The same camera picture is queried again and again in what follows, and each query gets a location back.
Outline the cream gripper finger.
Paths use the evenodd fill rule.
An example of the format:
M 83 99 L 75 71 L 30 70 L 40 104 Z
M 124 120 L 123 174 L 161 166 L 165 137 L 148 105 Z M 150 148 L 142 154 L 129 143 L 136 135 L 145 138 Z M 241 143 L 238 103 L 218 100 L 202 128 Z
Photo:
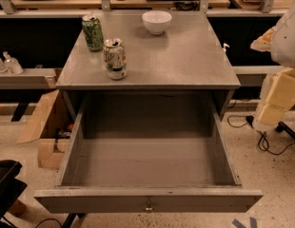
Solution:
M 263 82 L 261 101 L 254 113 L 253 128 L 267 131 L 281 121 L 295 105 L 295 68 L 268 74 Z
M 274 31 L 274 27 L 268 29 L 262 36 L 251 43 L 250 48 L 260 52 L 270 52 L 272 35 Z

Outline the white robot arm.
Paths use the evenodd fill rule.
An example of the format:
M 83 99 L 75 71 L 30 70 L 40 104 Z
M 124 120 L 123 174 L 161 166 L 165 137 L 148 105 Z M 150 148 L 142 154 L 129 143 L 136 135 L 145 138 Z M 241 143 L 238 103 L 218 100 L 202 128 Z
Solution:
M 269 51 L 273 62 L 284 69 L 267 74 L 260 93 L 253 127 L 267 131 L 280 122 L 295 105 L 295 2 L 277 24 L 256 39 L 250 46 L 254 50 Z

